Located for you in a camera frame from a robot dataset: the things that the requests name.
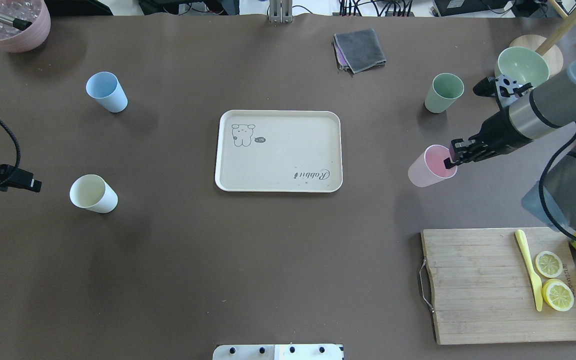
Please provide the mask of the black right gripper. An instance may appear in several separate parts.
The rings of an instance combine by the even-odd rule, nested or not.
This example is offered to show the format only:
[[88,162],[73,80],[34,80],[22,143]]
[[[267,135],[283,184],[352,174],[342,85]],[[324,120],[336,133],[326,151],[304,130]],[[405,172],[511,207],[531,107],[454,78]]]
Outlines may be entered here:
[[443,164],[446,170],[450,170],[460,164],[507,155],[528,143],[528,137],[512,124],[509,111],[499,111],[486,119],[480,131],[468,140],[453,139],[449,148],[450,156],[443,160]]

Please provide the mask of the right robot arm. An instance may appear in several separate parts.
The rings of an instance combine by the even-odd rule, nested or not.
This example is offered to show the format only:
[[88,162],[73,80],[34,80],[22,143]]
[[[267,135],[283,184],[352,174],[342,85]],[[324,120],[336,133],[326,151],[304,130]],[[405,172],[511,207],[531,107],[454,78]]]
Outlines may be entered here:
[[516,92],[514,100],[503,101],[507,92],[497,91],[498,112],[483,121],[478,133],[451,141],[442,164],[452,169],[481,162],[569,130],[570,138],[551,155],[521,202],[549,228],[576,240],[576,60],[534,88],[526,83],[510,88]]

